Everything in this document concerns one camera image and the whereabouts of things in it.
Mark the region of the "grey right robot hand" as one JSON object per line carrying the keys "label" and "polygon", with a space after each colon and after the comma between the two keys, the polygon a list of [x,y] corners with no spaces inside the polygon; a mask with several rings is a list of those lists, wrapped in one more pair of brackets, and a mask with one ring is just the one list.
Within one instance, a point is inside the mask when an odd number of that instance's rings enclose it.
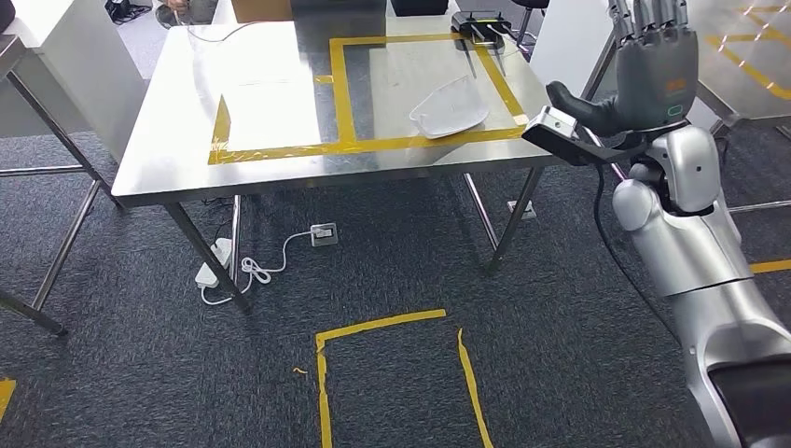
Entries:
{"label": "grey right robot hand", "polygon": [[616,36],[617,93],[598,103],[560,81],[546,86],[551,104],[595,134],[650,131],[683,121],[696,98],[697,33],[686,1],[610,1]]}

